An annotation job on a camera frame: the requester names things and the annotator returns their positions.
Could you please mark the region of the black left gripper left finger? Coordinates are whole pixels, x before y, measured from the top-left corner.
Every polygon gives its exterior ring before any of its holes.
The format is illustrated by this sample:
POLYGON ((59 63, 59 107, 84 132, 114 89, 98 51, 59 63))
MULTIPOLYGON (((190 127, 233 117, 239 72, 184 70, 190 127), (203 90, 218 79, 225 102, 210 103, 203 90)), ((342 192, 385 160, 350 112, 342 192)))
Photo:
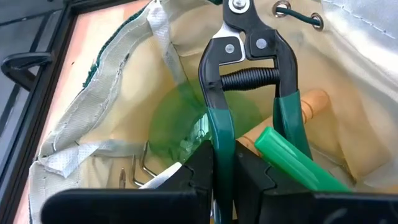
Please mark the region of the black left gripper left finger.
POLYGON ((213 146, 204 141, 155 189, 70 189, 42 207, 42 224, 209 224, 213 146))

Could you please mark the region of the green-handled pruning shears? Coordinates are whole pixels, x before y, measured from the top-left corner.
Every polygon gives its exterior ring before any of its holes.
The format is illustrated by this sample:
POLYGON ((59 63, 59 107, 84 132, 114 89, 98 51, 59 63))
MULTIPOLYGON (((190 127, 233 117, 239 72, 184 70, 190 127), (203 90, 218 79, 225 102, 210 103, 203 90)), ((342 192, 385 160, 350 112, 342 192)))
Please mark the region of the green-handled pruning shears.
POLYGON ((236 138, 224 93, 275 86, 274 129, 306 156, 297 59, 279 32, 263 23, 254 0, 222 0, 223 24, 210 39, 198 77, 215 149, 215 223, 233 223, 236 138))

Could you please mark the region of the small wooden stick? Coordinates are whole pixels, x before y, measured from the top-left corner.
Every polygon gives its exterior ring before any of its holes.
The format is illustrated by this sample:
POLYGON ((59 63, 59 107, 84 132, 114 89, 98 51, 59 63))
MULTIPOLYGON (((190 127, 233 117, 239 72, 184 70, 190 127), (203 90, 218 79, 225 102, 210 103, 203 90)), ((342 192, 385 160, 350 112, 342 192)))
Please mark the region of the small wooden stick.
MULTIPOLYGON (((306 124, 309 120, 314 118, 330 105, 330 97, 326 91, 321 89, 314 89, 304 93, 300 101, 304 124, 306 124)), ((238 141, 250 151, 255 153, 255 155, 262 157, 262 154, 255 148, 254 143, 266 127, 273 126, 272 119, 273 116, 269 116, 267 119, 238 138, 238 141)))

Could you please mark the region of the black table frame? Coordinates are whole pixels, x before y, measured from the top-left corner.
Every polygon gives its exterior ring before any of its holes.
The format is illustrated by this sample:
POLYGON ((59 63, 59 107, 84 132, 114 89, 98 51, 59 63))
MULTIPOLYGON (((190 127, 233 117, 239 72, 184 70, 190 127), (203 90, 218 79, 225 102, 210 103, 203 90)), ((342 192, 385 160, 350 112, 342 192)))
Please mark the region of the black table frame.
POLYGON ((61 10, 49 46, 42 54, 45 61, 28 87, 27 103, 7 147, 8 155, 0 163, 0 224, 12 224, 15 219, 77 17, 118 5, 130 6, 136 1, 144 0, 68 0, 61 10))

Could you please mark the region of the beige green-trimmed gardening bag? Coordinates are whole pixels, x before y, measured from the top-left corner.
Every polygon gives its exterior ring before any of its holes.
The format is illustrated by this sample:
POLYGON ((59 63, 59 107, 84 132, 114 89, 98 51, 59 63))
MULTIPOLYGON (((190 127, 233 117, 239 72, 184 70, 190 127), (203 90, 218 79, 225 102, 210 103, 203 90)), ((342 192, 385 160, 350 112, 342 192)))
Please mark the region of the beige green-trimmed gardening bag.
MULTIPOLYGON (((289 0, 317 12, 326 29, 271 14, 254 0, 298 55, 299 87, 325 90, 331 108, 305 129, 322 165, 363 192, 398 194, 398 0, 289 0)), ((178 87, 198 89, 205 43, 221 25, 219 0, 151 0, 114 33, 109 19, 88 28, 106 38, 83 89, 54 124, 29 171, 30 224, 62 190, 116 186, 116 171, 146 137, 192 111, 178 87)))

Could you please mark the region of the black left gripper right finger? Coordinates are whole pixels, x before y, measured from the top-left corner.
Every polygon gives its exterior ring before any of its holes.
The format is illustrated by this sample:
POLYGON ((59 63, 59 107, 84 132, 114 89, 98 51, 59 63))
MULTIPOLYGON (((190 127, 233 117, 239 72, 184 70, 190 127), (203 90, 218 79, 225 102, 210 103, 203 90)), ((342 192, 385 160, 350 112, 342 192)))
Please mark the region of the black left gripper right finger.
POLYGON ((234 224, 398 224, 398 195, 312 192, 240 142, 234 224))

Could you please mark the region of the green spray bottle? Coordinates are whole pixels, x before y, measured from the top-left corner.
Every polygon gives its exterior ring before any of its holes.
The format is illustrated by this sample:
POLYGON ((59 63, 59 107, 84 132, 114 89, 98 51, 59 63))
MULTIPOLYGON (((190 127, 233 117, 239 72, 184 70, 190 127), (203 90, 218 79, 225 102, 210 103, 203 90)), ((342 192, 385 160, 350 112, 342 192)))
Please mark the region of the green spray bottle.
MULTIPOLYGON (((184 83, 165 95, 153 115, 148 144, 165 162, 184 163, 203 141, 210 140, 215 150, 217 180, 230 189, 235 135, 254 126, 261 115, 256 105, 240 93, 224 93, 230 104, 224 110, 207 107, 199 91, 198 82, 184 83)), ((349 190, 270 126, 254 146, 262 159, 309 190, 349 190)))

